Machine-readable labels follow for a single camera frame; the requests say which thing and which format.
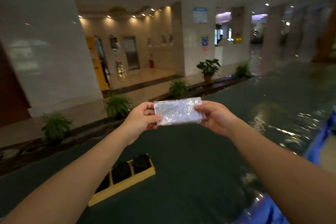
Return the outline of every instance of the plastic bag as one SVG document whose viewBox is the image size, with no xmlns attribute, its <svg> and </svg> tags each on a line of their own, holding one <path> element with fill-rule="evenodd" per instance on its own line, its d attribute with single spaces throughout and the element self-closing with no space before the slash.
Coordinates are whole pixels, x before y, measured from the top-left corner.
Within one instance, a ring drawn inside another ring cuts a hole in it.
<svg viewBox="0 0 336 224">
<path fill-rule="evenodd" d="M 183 123 L 200 123 L 204 116 L 194 109 L 195 105 L 200 104 L 202 104 L 201 98 L 154 102 L 155 114 L 162 115 L 162 120 L 157 124 L 165 126 Z"/>
</svg>

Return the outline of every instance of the black object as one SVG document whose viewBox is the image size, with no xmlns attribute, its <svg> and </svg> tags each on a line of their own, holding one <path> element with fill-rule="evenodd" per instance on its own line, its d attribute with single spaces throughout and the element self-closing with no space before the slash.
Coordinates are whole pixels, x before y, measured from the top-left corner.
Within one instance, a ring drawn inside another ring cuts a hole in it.
<svg viewBox="0 0 336 224">
<path fill-rule="evenodd" d="M 99 185 L 98 189 L 96 190 L 95 194 L 104 190 L 104 189 L 107 189 L 110 186 L 110 177 L 109 176 L 110 176 L 110 174 L 107 174 L 105 176 L 105 178 L 103 179 L 103 181 Z"/>
<path fill-rule="evenodd" d="M 113 184 L 129 178 L 131 175 L 132 173 L 129 164 L 127 162 L 122 162 L 112 169 Z"/>
<path fill-rule="evenodd" d="M 134 173 L 137 174 L 139 172 L 145 171 L 146 169 L 151 167 L 151 163 L 149 162 L 149 157 L 147 154 L 137 155 L 133 159 L 133 167 Z"/>
</svg>

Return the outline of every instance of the hand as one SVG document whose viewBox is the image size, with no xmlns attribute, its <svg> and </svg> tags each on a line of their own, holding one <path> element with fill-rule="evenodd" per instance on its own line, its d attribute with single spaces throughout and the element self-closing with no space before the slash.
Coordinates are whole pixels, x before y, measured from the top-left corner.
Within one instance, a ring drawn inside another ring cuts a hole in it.
<svg viewBox="0 0 336 224">
<path fill-rule="evenodd" d="M 195 106 L 195 110 L 202 112 L 206 118 L 201 125 L 213 132 L 231 138 L 230 128 L 238 118 L 224 105 L 211 101 L 203 101 Z"/>
<path fill-rule="evenodd" d="M 145 130 L 157 129 L 156 123 L 161 119 L 162 115 L 154 113 L 154 103 L 145 102 L 135 107 L 119 128 L 126 134 L 127 145 L 130 145 Z"/>
</svg>

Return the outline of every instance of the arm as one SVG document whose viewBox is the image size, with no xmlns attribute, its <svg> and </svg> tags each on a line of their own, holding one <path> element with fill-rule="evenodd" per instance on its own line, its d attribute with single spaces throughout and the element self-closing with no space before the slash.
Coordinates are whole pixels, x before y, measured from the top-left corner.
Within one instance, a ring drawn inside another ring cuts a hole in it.
<svg viewBox="0 0 336 224">
<path fill-rule="evenodd" d="M 219 103 L 204 101 L 195 109 L 208 117 L 203 126 L 230 138 L 290 223 L 336 223 L 334 176 L 271 142 Z"/>
<path fill-rule="evenodd" d="M 76 223 L 124 148 L 161 119 L 153 103 L 135 107 L 124 123 L 28 195 L 3 224 Z"/>
</svg>

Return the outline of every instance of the green plant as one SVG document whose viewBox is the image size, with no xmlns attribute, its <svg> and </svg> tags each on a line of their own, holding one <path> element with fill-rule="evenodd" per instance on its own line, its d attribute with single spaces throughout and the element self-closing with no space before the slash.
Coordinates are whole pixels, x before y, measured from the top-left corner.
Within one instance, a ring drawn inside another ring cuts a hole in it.
<svg viewBox="0 0 336 224">
<path fill-rule="evenodd" d="M 175 97 L 181 97 L 188 92 L 187 83 L 181 80 L 171 81 L 170 93 Z"/>
<path fill-rule="evenodd" d="M 248 64 L 241 65 L 241 66 L 237 67 L 236 76 L 238 78 L 248 76 L 249 74 L 250 74 L 250 70 L 249 70 L 249 65 Z"/>
<path fill-rule="evenodd" d="M 123 95 L 112 95 L 106 103 L 107 116 L 124 118 L 130 112 L 132 101 Z"/>
<path fill-rule="evenodd" d="M 221 65 L 218 63 L 218 59 L 209 60 L 205 62 L 200 62 L 196 67 L 202 70 L 203 75 L 213 76 Z"/>
<path fill-rule="evenodd" d="M 70 130 L 73 120 L 68 120 L 66 117 L 56 113 L 51 116 L 43 116 L 45 125 L 42 128 L 44 138 L 52 143 L 60 143 Z"/>
</svg>

